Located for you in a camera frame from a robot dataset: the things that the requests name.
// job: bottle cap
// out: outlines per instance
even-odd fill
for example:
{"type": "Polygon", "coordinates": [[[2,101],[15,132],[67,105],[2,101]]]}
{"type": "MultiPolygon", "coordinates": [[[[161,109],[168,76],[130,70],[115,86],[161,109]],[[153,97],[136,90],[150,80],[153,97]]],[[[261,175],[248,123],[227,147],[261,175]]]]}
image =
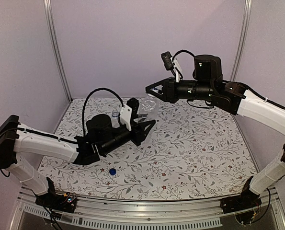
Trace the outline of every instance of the bottle cap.
{"type": "Polygon", "coordinates": [[[110,174],[111,176],[115,175],[116,173],[117,173],[117,171],[116,171],[115,169],[110,169],[110,170],[109,170],[109,174],[110,174]]]}

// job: vent grille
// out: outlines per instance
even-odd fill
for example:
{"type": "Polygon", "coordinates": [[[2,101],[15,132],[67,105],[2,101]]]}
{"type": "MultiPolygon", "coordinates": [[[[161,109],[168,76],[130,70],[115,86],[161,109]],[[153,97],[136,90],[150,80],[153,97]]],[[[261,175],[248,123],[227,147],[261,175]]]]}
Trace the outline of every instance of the vent grille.
{"type": "MultiPolygon", "coordinates": [[[[25,205],[25,212],[49,219],[49,214],[41,207],[25,205]]],[[[97,230],[202,230],[221,227],[220,218],[212,218],[202,221],[193,221],[180,224],[128,224],[128,223],[109,223],[105,221],[91,220],[88,218],[73,217],[72,222],[64,222],[76,226],[82,226],[97,230]]]]}

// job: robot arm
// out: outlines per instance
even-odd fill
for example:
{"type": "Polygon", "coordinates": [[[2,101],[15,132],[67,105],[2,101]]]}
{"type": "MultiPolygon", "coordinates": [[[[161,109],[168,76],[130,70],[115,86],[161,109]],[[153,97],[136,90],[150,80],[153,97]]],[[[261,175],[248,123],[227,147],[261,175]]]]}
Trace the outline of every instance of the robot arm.
{"type": "Polygon", "coordinates": [[[36,195],[36,204],[60,211],[74,212],[76,197],[57,195],[53,182],[37,172],[22,153],[52,156],[78,165],[88,165],[132,141],[139,146],[155,125],[155,120],[136,123],[139,102],[131,98],[120,112],[121,125],[113,128],[108,115],[87,121],[85,137],[63,137],[30,128],[11,115],[0,127],[0,169],[15,175],[36,195]]]}
{"type": "MultiPolygon", "coordinates": [[[[243,83],[222,79],[221,60],[212,55],[194,56],[195,80],[180,80],[170,77],[146,87],[150,93],[164,102],[176,103],[179,99],[203,100],[210,106],[219,107],[233,115],[252,118],[285,135],[285,108],[260,96],[243,83]]],[[[175,68],[170,53],[161,55],[165,67],[175,68]]],[[[283,153],[261,172],[247,180],[239,196],[221,200],[225,213],[260,205],[259,195],[270,185],[285,176],[285,144],[283,153]]]]}

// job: lavender wall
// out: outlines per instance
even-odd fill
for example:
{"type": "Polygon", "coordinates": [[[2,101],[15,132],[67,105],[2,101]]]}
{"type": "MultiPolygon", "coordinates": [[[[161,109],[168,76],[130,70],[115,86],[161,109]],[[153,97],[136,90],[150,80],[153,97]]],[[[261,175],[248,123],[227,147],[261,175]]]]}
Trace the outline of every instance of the lavender wall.
{"type": "MultiPolygon", "coordinates": [[[[122,96],[144,95],[145,86],[170,77],[160,54],[183,48],[220,56],[229,79],[243,9],[242,0],[52,1],[73,97],[86,97],[97,87],[122,96]]],[[[192,58],[184,54],[179,60],[191,79],[192,58]]]]}
{"type": "MultiPolygon", "coordinates": [[[[11,114],[53,131],[67,106],[47,29],[43,1],[0,1],[0,125],[11,114]]],[[[28,156],[37,165],[40,157],[28,156]]],[[[0,173],[0,230],[9,226],[19,181],[0,173]]]]}
{"type": "MultiPolygon", "coordinates": [[[[285,0],[253,1],[237,81],[285,105],[285,0]]],[[[250,119],[237,120],[257,163],[265,167],[282,149],[285,137],[250,119]]],[[[285,178],[276,188],[285,211],[285,178]]]]}

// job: patterned table surface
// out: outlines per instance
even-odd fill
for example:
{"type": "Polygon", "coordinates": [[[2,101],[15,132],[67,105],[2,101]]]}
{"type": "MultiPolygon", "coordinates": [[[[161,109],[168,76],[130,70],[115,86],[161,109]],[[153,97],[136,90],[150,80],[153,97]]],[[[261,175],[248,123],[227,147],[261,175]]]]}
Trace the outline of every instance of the patterned table surface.
{"type": "MultiPolygon", "coordinates": [[[[83,103],[84,99],[71,103],[57,134],[82,135],[83,103]]],[[[114,98],[91,99],[86,107],[86,121],[96,114],[111,115],[118,105],[114,98]]],[[[218,108],[197,109],[182,100],[176,104],[160,102],[148,143],[139,147],[127,143],[88,166],[43,157],[38,171],[49,176],[58,190],[136,200],[235,194],[256,173],[231,115],[218,108]],[[111,168],[117,170],[116,175],[109,174],[111,168]]]]}

